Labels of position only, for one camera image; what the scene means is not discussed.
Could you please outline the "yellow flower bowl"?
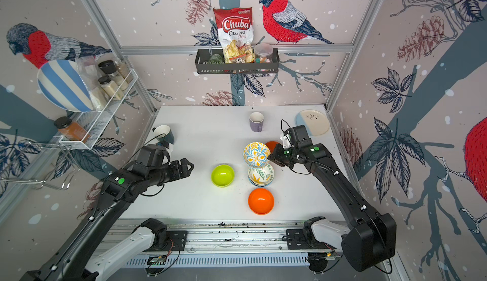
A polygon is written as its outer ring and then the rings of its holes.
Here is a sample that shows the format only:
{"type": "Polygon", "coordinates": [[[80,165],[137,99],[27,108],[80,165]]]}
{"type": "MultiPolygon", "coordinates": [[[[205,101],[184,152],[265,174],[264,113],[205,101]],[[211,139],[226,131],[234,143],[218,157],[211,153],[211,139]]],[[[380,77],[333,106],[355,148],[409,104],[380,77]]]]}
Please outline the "yellow flower bowl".
{"type": "Polygon", "coordinates": [[[254,181],[264,182],[274,180],[275,171],[270,163],[265,164],[262,168],[248,168],[247,170],[248,179],[253,179],[254,181]]]}

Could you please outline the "blue yellow patterned bowl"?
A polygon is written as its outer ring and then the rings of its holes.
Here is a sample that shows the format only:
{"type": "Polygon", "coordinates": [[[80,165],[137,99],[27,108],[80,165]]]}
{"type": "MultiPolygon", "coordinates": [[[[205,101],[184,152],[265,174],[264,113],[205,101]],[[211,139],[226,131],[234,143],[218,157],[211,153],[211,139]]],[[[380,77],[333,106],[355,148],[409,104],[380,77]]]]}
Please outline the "blue yellow patterned bowl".
{"type": "Polygon", "coordinates": [[[252,142],[243,150],[243,158],[250,168],[263,168],[268,163],[270,149],[263,143],[252,142]]]}

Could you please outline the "green leaf bowl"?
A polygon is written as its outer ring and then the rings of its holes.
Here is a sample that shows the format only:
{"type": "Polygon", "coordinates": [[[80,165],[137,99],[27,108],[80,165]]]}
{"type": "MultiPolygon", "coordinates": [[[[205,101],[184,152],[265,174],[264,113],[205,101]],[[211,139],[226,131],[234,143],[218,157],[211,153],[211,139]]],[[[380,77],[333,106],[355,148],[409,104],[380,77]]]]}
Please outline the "green leaf bowl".
{"type": "Polygon", "coordinates": [[[258,181],[254,181],[253,179],[250,179],[249,180],[251,184],[253,184],[254,186],[256,187],[266,187],[268,185],[270,185],[272,183],[272,179],[270,181],[264,181],[264,182],[258,182],[258,181]]]}
{"type": "Polygon", "coordinates": [[[259,184],[259,183],[253,183],[253,182],[251,182],[251,184],[254,185],[255,187],[267,187],[270,185],[270,183],[259,184]]]}

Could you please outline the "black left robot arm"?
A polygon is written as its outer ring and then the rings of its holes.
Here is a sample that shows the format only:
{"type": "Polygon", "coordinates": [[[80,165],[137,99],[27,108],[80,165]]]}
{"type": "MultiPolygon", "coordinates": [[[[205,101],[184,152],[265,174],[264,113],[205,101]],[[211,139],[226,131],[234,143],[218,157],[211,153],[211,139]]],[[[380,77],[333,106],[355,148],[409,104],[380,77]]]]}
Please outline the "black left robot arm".
{"type": "Polygon", "coordinates": [[[152,186],[187,178],[194,170],[188,159],[171,160],[167,148],[146,145],[135,160],[103,182],[94,208],[62,247],[40,269],[25,272],[22,280],[96,280],[100,272],[86,266],[113,224],[152,186]]]}

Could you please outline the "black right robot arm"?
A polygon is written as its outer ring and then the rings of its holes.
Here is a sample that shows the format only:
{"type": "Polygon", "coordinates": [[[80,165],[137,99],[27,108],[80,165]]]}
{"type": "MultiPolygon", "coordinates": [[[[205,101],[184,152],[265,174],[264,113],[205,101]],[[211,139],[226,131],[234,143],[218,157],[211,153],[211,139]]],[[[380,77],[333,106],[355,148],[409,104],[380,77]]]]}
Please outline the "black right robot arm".
{"type": "Polygon", "coordinates": [[[341,172],[326,146],[314,144],[305,126],[282,132],[282,144],[269,159],[293,169],[302,164],[327,190],[345,218],[350,231],[341,236],[343,255],[349,264],[362,272],[391,259],[396,250],[396,221],[369,204],[341,172]]]}

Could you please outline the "small orange bowl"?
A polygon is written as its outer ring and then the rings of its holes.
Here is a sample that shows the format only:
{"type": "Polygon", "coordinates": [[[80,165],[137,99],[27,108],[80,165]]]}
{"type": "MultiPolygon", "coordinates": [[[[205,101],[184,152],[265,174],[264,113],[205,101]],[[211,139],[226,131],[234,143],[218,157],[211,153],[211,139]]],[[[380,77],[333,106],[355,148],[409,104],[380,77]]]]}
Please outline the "small orange bowl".
{"type": "Polygon", "coordinates": [[[280,145],[280,143],[277,141],[269,141],[269,142],[265,143],[265,145],[269,148],[270,152],[273,153],[276,146],[280,145]]]}

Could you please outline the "lime green bowl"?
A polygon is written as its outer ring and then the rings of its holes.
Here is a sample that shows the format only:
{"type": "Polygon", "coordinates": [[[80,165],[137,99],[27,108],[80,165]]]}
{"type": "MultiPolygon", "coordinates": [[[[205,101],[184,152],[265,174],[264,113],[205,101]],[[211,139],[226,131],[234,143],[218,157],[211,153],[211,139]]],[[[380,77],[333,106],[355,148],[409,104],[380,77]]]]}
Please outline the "lime green bowl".
{"type": "Polygon", "coordinates": [[[211,173],[211,181],[217,187],[224,188],[232,184],[235,172],[230,165],[221,164],[216,166],[211,173]]]}

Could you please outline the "dark green mug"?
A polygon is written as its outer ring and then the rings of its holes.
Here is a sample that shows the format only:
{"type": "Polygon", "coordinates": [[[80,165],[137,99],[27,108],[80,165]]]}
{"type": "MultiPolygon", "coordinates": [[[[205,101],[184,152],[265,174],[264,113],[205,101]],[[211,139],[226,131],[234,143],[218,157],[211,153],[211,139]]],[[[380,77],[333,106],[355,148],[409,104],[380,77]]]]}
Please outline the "dark green mug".
{"type": "Polygon", "coordinates": [[[172,129],[168,125],[161,125],[152,128],[154,137],[157,140],[157,144],[169,148],[175,143],[175,136],[172,129]]]}

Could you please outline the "purple mug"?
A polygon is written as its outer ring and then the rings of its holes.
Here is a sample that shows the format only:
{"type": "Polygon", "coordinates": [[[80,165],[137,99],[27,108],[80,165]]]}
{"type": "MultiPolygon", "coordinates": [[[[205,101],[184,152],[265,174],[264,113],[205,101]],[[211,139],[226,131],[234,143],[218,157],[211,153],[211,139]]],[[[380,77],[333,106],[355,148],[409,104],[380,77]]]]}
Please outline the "purple mug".
{"type": "Polygon", "coordinates": [[[249,116],[251,130],[259,133],[263,130],[265,116],[261,112],[252,112],[249,116]]]}

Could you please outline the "blue cream plate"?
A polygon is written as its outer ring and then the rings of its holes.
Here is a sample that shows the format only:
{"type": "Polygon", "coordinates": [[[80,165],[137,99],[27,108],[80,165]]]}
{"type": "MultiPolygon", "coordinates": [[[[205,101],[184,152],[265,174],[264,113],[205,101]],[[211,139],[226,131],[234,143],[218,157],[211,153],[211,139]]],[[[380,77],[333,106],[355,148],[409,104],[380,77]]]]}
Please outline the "blue cream plate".
{"type": "Polygon", "coordinates": [[[325,114],[317,110],[302,110],[295,116],[297,126],[303,125],[309,136],[321,136],[330,129],[330,122],[325,114]]]}

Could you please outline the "large orange bowl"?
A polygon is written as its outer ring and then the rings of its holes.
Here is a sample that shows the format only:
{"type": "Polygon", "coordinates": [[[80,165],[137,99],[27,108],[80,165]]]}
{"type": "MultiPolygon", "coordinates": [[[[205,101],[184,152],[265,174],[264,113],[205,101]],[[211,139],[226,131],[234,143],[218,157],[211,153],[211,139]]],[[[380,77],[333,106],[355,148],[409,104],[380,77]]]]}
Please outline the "large orange bowl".
{"type": "Polygon", "coordinates": [[[249,194],[248,205],[253,213],[266,215],[273,210],[275,199],[269,190],[256,188],[249,194]]]}

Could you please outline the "clear lidded candy jar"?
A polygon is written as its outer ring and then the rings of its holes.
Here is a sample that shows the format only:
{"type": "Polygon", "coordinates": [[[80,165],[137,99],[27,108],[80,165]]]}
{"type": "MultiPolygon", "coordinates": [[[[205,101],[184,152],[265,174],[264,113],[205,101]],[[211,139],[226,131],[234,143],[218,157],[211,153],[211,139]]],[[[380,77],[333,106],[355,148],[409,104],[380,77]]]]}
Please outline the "clear lidded candy jar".
{"type": "Polygon", "coordinates": [[[259,43],[254,47],[256,63],[271,63],[273,58],[273,47],[267,43],[259,43]]]}

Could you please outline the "beige spice jar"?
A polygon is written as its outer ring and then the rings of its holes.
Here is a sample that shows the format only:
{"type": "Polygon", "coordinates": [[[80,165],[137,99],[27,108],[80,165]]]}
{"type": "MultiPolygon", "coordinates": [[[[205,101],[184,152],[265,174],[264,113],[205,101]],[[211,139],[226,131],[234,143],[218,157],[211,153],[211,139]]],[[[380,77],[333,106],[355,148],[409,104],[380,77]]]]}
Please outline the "beige spice jar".
{"type": "Polygon", "coordinates": [[[123,100],[123,92],[120,90],[120,87],[107,75],[104,75],[98,79],[98,83],[101,85],[101,88],[106,92],[106,94],[113,99],[114,101],[122,101],[123,100]]]}

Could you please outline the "green glass jar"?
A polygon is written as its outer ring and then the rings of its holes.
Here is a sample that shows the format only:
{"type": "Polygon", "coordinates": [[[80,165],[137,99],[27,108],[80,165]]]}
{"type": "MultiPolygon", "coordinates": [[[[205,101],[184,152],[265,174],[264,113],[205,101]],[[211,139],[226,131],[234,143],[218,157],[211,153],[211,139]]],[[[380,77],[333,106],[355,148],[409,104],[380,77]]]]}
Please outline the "green glass jar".
{"type": "Polygon", "coordinates": [[[213,54],[211,55],[210,59],[208,60],[209,64],[224,64],[224,57],[221,54],[213,54]]]}

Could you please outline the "orange spice jar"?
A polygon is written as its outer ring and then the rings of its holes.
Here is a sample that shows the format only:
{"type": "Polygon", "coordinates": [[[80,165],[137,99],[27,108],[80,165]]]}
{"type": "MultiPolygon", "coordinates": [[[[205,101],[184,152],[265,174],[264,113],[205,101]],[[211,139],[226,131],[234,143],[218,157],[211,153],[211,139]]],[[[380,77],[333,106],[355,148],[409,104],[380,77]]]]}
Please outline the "orange spice jar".
{"type": "Polygon", "coordinates": [[[67,116],[55,120],[54,126],[70,141],[82,141],[86,143],[91,137],[85,128],[67,116]]]}

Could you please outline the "black lid spice jar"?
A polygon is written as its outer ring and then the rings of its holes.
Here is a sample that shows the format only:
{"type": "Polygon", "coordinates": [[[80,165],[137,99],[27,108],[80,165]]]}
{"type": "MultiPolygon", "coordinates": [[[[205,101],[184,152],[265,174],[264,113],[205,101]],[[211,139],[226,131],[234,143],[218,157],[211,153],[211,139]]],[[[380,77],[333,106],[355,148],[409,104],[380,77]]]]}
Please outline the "black lid spice jar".
{"type": "Polygon", "coordinates": [[[119,87],[120,90],[128,89],[129,84],[126,79],[118,72],[116,64],[112,60],[106,60],[98,64],[99,69],[107,76],[109,76],[119,87]]]}

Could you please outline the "red cassava chips bag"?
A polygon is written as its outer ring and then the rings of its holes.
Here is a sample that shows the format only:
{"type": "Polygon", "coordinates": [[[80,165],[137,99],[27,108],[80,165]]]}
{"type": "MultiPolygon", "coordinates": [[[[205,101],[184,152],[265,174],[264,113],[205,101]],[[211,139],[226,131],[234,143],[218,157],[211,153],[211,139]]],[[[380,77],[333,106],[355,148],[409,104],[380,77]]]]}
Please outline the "red cassava chips bag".
{"type": "Polygon", "coordinates": [[[253,63],[252,8],[213,9],[225,63],[253,63]]]}

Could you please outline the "blue striped plate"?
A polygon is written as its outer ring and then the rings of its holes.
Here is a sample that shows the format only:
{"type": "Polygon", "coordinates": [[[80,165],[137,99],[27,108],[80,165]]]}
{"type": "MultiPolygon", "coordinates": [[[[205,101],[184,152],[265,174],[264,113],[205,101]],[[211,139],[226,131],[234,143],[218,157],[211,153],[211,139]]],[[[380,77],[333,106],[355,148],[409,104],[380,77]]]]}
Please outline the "blue striped plate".
{"type": "Polygon", "coordinates": [[[57,107],[70,112],[94,111],[89,91],[70,60],[52,60],[37,74],[38,86],[44,96],[57,107]]]}

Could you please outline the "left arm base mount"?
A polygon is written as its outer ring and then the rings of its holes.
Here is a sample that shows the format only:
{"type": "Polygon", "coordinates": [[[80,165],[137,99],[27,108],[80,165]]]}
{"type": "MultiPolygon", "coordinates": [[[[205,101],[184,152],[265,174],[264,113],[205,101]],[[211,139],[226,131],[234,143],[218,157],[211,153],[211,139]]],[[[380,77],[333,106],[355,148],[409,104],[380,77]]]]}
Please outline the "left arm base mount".
{"type": "Polygon", "coordinates": [[[185,250],[188,231],[168,230],[166,224],[154,218],[147,219],[140,226],[149,229],[153,235],[153,243],[145,252],[185,250]]]}

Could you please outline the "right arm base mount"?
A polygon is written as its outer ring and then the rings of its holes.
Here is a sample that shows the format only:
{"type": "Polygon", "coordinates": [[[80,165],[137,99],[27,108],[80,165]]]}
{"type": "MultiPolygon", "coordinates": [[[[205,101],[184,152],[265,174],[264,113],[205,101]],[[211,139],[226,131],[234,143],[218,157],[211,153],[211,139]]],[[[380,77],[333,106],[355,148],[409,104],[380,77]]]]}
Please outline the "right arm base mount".
{"type": "Polygon", "coordinates": [[[341,239],[334,226],[324,216],[317,216],[305,221],[301,229],[287,229],[282,241],[289,250],[341,250],[341,239]]]}

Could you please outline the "black wall basket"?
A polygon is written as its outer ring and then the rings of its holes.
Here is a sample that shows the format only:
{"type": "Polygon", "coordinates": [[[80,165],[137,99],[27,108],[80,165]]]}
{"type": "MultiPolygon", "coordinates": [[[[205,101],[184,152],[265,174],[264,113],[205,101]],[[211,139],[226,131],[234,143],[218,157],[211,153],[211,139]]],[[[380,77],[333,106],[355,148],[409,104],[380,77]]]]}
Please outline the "black wall basket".
{"type": "Polygon", "coordinates": [[[279,51],[274,48],[270,63],[210,63],[209,50],[199,49],[195,66],[199,74],[276,74],[279,71],[279,51]]]}

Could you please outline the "clear wall shelf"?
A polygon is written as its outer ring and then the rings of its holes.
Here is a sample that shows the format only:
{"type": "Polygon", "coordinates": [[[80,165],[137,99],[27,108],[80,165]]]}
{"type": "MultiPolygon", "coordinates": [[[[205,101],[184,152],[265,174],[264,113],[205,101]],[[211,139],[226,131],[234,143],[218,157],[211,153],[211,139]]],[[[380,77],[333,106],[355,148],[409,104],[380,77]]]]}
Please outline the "clear wall shelf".
{"type": "Polygon", "coordinates": [[[81,77],[85,79],[94,111],[74,113],[71,119],[85,128],[91,137],[86,143],[83,143],[82,141],[70,141],[64,135],[61,135],[59,144],[62,146],[70,146],[72,150],[94,149],[110,121],[115,117],[115,113],[124,101],[129,99],[130,93],[134,90],[134,84],[138,80],[138,75],[122,60],[118,58],[111,60],[115,62],[118,72],[129,84],[128,89],[122,91],[124,94],[123,100],[114,101],[111,99],[98,83],[98,79],[105,75],[98,67],[98,64],[102,61],[96,61],[94,64],[90,64],[88,60],[78,59],[77,65],[81,71],[81,77]]]}

